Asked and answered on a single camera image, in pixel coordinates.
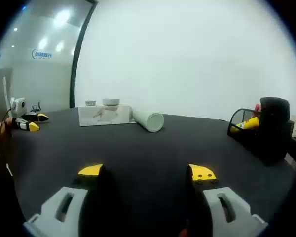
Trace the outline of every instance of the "black tabletop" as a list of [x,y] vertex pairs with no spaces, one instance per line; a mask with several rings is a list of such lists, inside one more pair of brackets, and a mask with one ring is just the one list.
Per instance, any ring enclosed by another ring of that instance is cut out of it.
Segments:
[[12,138],[10,168],[26,219],[81,169],[100,163],[115,175],[132,215],[147,225],[147,216],[175,215],[189,163],[211,169],[219,187],[232,188],[265,221],[296,178],[284,160],[264,166],[227,136],[225,121],[165,115],[162,130],[149,133],[138,124],[79,127],[77,108],[47,115],[39,132],[18,130]]

